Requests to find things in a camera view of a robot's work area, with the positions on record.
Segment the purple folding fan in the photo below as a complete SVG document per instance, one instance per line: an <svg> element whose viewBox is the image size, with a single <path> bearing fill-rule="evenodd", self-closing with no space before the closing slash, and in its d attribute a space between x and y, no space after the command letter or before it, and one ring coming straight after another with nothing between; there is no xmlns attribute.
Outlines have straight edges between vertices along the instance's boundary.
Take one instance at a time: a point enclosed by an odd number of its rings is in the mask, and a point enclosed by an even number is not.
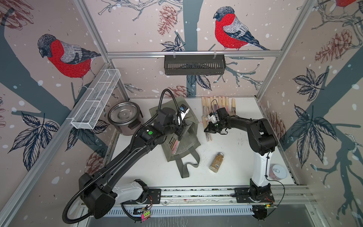
<svg viewBox="0 0 363 227"><path fill-rule="evenodd" d="M215 99L215 101L214 101L215 111L219 109L218 98L219 98L218 96L214 96L214 99Z"/></svg>

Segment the grey white folding fan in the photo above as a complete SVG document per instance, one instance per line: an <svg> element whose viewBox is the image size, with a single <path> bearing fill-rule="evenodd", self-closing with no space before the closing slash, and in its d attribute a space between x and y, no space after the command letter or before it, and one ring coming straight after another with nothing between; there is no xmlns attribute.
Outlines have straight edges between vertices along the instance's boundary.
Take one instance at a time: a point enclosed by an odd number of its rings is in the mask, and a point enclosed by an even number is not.
<svg viewBox="0 0 363 227"><path fill-rule="evenodd" d="M235 99L234 98L231 101L230 114L231 115L236 115L236 104L235 104Z"/></svg>

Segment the olive green tote bag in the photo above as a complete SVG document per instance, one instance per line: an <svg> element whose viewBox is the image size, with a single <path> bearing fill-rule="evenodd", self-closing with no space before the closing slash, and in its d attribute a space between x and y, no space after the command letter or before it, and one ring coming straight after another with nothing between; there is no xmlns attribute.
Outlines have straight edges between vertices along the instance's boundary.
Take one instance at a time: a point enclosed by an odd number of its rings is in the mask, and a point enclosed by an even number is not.
<svg viewBox="0 0 363 227"><path fill-rule="evenodd" d="M177 97L176 102L177 102L178 106L181 106L181 104L185 104L190 109L188 114L184 118L184 120L186 122L186 128L185 128L184 134L182 137L178 137L175 134L168 135L166 137L166 142L163 143L161 146L162 146L162 149L163 149L163 152L164 152L164 155L165 155L167 161L176 162L181 178L188 178L190 176L190 174L189 174L187 166L191 165L194 168L197 168L200 163L200 156L196 151L196 148L198 148L200 146L200 142L197 137L199 121L198 121L196 115L194 114L194 112L192 111L192 108L190 107L190 105L184 99L184 97ZM172 151L170 150L170 147L168 145L169 140L172 136L178 137L178 141L179 141L179 146L178 146L178 149L177 149L177 152L175 155L172 154ZM184 158L185 156L187 156L189 154L191 154L194 157L195 162L194 163L192 163L192 162L183 163L182 158Z"/></svg>

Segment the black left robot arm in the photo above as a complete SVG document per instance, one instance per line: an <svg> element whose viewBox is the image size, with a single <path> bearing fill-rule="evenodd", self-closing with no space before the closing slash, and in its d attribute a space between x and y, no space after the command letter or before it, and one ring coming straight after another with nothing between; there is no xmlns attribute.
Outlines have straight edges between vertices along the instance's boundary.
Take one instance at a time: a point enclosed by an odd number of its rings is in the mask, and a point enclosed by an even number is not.
<svg viewBox="0 0 363 227"><path fill-rule="evenodd" d="M188 112L186 105L181 105L177 112L168 107L158 110L149 123L139 128L130 145L116 158L92 175L86 173L79 179L79 198L89 210L85 218L93 216L99 219L116 203L144 203L149 200L149 187L140 179L123 185L120 189L114 187L138 160L156 146L165 143L167 136L181 138L186 127L184 118Z"/></svg>

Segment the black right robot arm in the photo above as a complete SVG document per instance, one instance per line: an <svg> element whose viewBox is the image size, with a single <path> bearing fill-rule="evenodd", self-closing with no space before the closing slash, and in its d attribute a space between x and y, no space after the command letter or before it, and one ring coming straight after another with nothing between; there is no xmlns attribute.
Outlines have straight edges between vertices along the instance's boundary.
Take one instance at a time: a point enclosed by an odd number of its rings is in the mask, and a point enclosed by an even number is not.
<svg viewBox="0 0 363 227"><path fill-rule="evenodd" d="M204 132L222 135L223 130L232 128L247 132L249 145L254 151L253 173L248 190L249 197L254 202L262 200L274 202L270 180L268 179L268 168L270 167L270 156L275 151L278 140L274 136L268 120L265 118L259 120L247 119L237 115L229 115L224 107L218 109L215 113L211 113L208 119L209 123Z"/></svg>

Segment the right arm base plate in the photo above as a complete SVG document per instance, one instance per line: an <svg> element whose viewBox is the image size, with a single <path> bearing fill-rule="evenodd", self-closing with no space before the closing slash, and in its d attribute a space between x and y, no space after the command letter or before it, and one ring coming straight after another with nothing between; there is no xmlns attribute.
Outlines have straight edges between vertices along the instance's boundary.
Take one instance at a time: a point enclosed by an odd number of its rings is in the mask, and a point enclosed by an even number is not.
<svg viewBox="0 0 363 227"><path fill-rule="evenodd" d="M275 199L271 190L255 189L249 187L234 188L233 197L238 203L274 203Z"/></svg>

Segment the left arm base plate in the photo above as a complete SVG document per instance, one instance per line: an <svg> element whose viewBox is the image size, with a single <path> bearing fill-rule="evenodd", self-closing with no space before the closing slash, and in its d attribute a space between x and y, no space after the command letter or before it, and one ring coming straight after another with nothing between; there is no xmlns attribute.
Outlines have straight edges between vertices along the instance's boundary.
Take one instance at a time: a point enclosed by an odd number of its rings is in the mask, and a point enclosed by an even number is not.
<svg viewBox="0 0 363 227"><path fill-rule="evenodd" d="M126 201L123 204L127 205L143 205L143 204L160 204L161 201L161 189L159 188L151 188L148 190L147 194L143 193L139 199L133 201Z"/></svg>

